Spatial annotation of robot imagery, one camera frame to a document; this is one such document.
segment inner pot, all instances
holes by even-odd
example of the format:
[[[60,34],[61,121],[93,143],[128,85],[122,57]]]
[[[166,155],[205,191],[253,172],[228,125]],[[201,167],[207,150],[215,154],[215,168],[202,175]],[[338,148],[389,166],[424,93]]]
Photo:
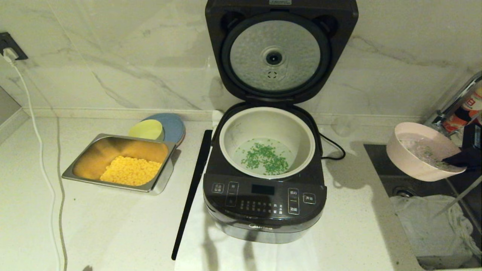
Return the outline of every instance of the inner pot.
[[[243,110],[223,125],[219,144],[237,170],[257,178],[276,179],[303,170],[315,153],[315,138],[304,121],[285,110]]]

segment white countertop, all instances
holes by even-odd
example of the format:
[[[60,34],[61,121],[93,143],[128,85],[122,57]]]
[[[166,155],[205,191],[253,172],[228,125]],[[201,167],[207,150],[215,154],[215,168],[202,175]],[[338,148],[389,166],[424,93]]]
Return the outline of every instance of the white countertop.
[[[60,174],[97,134],[126,135],[137,120],[39,118],[37,122],[45,167],[58,195],[54,214],[58,217]],[[67,270],[81,271],[88,265],[94,271],[174,270],[174,241],[203,132],[211,128],[210,122],[185,125],[187,134],[173,174],[157,196],[62,180]],[[316,247],[319,266],[334,271],[422,270],[363,148],[363,143],[385,144],[392,128],[359,127],[348,137],[337,136],[329,126],[320,130],[342,145],[347,157],[323,161],[327,202],[310,230],[313,238],[323,240]],[[324,155],[337,155],[329,143],[322,144]],[[48,226],[51,196],[40,172],[31,120],[0,145],[0,161],[2,269],[54,270]]]

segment power cord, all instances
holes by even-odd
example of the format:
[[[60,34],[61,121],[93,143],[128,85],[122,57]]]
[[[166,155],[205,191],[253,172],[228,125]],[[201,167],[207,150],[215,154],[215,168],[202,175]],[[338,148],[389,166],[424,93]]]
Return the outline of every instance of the power cord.
[[[57,260],[57,267],[56,267],[56,269],[58,271],[60,271],[60,264],[61,264],[61,262],[60,262],[60,251],[59,251],[59,248],[57,246],[57,242],[55,241],[55,233],[54,233],[54,225],[53,225],[54,207],[55,207],[55,190],[54,190],[54,187],[53,187],[52,183],[50,182],[50,180],[47,176],[47,173],[45,171],[45,166],[44,166],[44,163],[43,163],[43,142],[42,142],[42,138],[40,137],[40,133],[39,133],[39,130],[37,128],[37,123],[35,121],[35,115],[34,115],[33,110],[32,110],[32,102],[30,100],[30,93],[28,91],[27,84],[25,83],[24,77],[22,76],[22,74],[18,70],[17,63],[15,62],[15,60],[18,58],[17,53],[12,48],[5,48],[5,49],[3,49],[3,58],[17,71],[18,75],[20,76],[20,80],[22,81],[22,83],[25,87],[25,93],[27,94],[28,109],[30,110],[30,115],[32,116],[32,122],[33,122],[33,128],[35,130],[35,135],[37,136],[37,139],[39,140],[39,145],[40,145],[40,169],[42,171],[43,178],[44,178],[45,182],[47,183],[47,186],[48,186],[48,188],[50,190],[50,193],[52,195],[52,201],[51,201],[51,204],[50,204],[50,222],[49,222],[50,229],[51,229],[50,236],[51,236],[51,240],[54,244],[55,251],[57,252],[57,259],[56,259]]]
[[[326,136],[324,136],[322,133],[318,132],[321,137],[323,137],[324,139],[326,139],[326,141],[330,142],[331,144],[335,145],[337,148],[339,148],[342,152],[342,155],[340,157],[330,157],[330,156],[323,156],[321,159],[329,159],[329,160],[341,160],[343,159],[347,153],[345,152],[345,150],[340,146],[338,145],[336,142],[334,142],[333,140],[327,138]]]

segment rice cooker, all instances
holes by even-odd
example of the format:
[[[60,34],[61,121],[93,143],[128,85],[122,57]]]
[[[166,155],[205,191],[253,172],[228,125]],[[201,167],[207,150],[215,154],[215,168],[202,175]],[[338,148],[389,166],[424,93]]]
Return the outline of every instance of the rice cooker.
[[[244,100],[223,115],[203,175],[218,228],[254,242],[289,243],[321,217],[326,187],[312,116],[294,104],[327,81],[358,19],[355,0],[208,0],[226,89]]]

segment sink drain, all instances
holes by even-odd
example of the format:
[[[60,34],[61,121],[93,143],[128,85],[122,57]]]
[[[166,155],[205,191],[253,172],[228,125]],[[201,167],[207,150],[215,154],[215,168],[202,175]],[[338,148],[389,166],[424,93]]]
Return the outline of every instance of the sink drain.
[[[393,189],[392,195],[410,198],[410,197],[416,196],[417,193],[415,193],[415,191],[413,191],[410,188],[397,186]]]

